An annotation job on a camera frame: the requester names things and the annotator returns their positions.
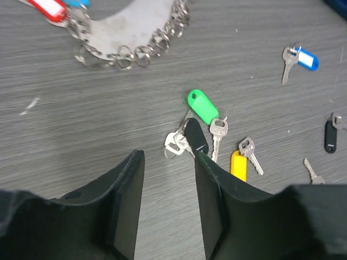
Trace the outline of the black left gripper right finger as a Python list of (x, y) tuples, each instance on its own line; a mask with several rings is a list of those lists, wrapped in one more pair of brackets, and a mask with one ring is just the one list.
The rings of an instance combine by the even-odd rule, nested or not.
[(346, 186), (270, 194), (195, 158), (206, 259), (346, 259)]

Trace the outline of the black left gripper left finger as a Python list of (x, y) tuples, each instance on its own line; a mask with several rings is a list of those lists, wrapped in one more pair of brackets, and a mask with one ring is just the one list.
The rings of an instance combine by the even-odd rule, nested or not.
[(1, 190), (1, 259), (133, 259), (144, 152), (61, 198)]

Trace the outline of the silver key with ring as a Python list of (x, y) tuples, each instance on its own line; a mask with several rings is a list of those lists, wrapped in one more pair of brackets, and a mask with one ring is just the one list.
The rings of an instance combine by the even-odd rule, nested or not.
[(167, 159), (173, 159), (177, 155), (183, 154), (184, 151), (189, 152), (194, 158), (195, 155), (190, 147), (188, 140), (184, 134), (184, 129), (186, 126), (186, 121), (193, 116), (191, 110), (188, 110), (179, 128), (175, 132), (171, 132), (166, 136), (164, 142), (164, 156)]

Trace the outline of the metal crescent keyring holder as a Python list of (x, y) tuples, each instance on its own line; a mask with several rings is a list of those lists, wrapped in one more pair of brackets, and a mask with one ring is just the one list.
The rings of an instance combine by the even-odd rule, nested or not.
[(146, 68), (167, 53), (190, 22), (188, 1), (131, 1), (122, 10), (93, 20), (84, 5), (68, 9), (67, 29), (79, 41), (75, 58), (90, 69)]

